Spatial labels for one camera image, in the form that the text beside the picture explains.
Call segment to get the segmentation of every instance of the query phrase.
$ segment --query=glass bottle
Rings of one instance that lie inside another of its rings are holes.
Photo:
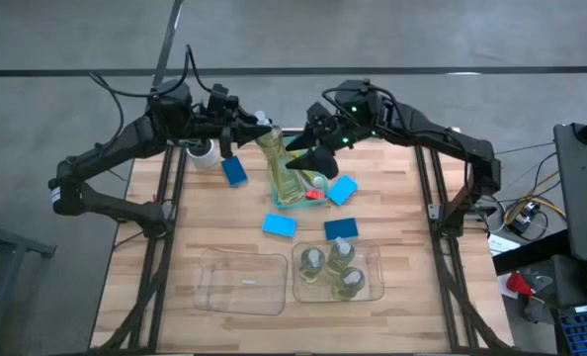
[[[328,272],[339,276],[346,266],[355,258],[355,247],[344,240],[342,237],[335,239],[331,247],[329,261],[326,263]]]
[[[300,255],[300,276],[307,283],[317,280],[324,267],[324,252],[317,247],[308,247]]]
[[[296,171],[289,170],[285,166],[294,157],[285,151],[281,128],[272,126],[272,131],[258,137],[256,142],[267,157],[270,177],[276,187],[279,200],[283,204],[291,204],[302,199],[304,186],[300,176]]]
[[[364,288],[364,273],[355,267],[347,267],[333,286],[333,297],[342,301],[350,301]]]

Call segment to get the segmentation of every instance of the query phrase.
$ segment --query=wooden table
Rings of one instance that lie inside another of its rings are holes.
[[[337,154],[340,174],[348,174],[359,183],[359,190],[349,201],[341,207],[326,204],[280,212],[272,204],[267,164],[260,149],[250,143],[235,153],[248,175],[248,183],[237,188],[228,186],[218,167],[197,171],[188,164],[158,352],[449,350],[413,148],[368,140],[353,150],[341,150]],[[462,185],[463,163],[444,155],[441,160],[453,197]],[[136,160],[128,186],[129,200],[141,203],[152,199],[161,162],[162,155]],[[295,237],[266,236],[261,225],[267,212],[296,218]],[[379,301],[301,304],[294,299],[290,268],[286,306],[278,316],[195,308],[193,287],[201,273],[199,257],[206,249],[281,253],[291,260],[296,243],[324,240],[323,223],[344,218],[357,219],[360,240],[374,240],[379,245],[385,281],[385,294]],[[125,224],[117,241],[135,232],[137,225]],[[133,306],[145,244],[144,238],[134,239],[114,252],[93,346],[109,338]],[[471,301],[497,335],[512,344],[484,233],[467,230],[460,245]],[[455,314],[459,334],[463,334],[460,309],[456,308]],[[142,343],[146,341],[148,322],[144,325]]]

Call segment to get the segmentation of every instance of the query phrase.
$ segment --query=gray floor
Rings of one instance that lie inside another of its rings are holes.
[[[0,69],[152,68],[171,6],[171,0],[0,0]],[[181,66],[185,42],[201,67],[587,65],[587,0],[196,0],[184,5],[177,31],[172,67]],[[300,127],[319,93],[343,79],[204,78],[228,86],[247,110],[265,110],[283,127]],[[151,78],[108,80],[142,91]],[[491,140],[496,151],[551,141],[556,124],[587,122],[587,74],[372,80],[432,121]],[[144,106],[123,103],[127,118]],[[45,355],[87,347],[116,224],[55,215],[47,180],[59,160],[107,140],[117,124],[112,99],[89,79],[0,78],[0,225],[58,245],[53,260],[26,261],[0,351]],[[501,155],[499,196],[525,193],[533,174],[509,185],[552,151]],[[544,173],[555,168],[551,161]],[[127,176],[129,164],[117,172]],[[109,174],[92,185],[116,196],[126,188]],[[558,190],[547,196],[562,206]],[[549,216],[550,230],[563,227]],[[508,302],[507,309],[518,346],[554,351],[550,326],[521,320]]]

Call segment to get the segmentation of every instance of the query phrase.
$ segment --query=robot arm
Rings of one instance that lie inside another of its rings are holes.
[[[193,105],[186,83],[168,81],[153,88],[147,110],[110,142],[58,163],[56,178],[48,182],[52,208],[61,215],[79,216],[92,212],[114,219],[135,221],[146,237],[160,237],[169,225],[160,203],[136,204],[94,191],[86,180],[132,158],[147,158],[163,152],[169,143],[182,145],[186,139],[219,140],[221,156],[232,156],[231,144],[241,146],[266,134],[271,127],[238,105],[238,98],[215,84],[208,106]]]
[[[336,92],[335,98],[327,94]],[[353,148],[360,140],[376,136],[402,146],[422,145],[465,162],[465,185],[457,196],[440,207],[439,225],[442,233],[462,235],[462,220],[483,195],[500,189],[500,161],[494,157],[487,140],[457,133],[430,122],[415,108],[398,103],[391,93],[370,81],[347,80],[328,89],[322,97],[336,109],[331,114],[320,103],[307,111],[302,135],[287,150],[309,148],[287,167],[319,171],[328,178],[338,174],[335,151]],[[467,176],[467,166],[471,164]]]

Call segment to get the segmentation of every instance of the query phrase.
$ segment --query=blue foam block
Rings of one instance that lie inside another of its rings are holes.
[[[241,161],[238,160],[237,156],[223,159],[221,161],[221,166],[223,167],[225,178],[227,178],[227,181],[230,183],[230,187],[236,187],[247,181],[247,174],[245,174],[245,170],[243,170]]]
[[[326,239],[329,241],[338,237],[348,238],[359,236],[357,231],[357,223],[353,218],[325,222],[324,231],[326,231]]]
[[[294,237],[295,219],[267,213],[263,221],[263,231],[286,237]]]
[[[357,190],[357,183],[347,175],[343,175],[333,184],[329,191],[329,199],[337,205],[342,205]]]

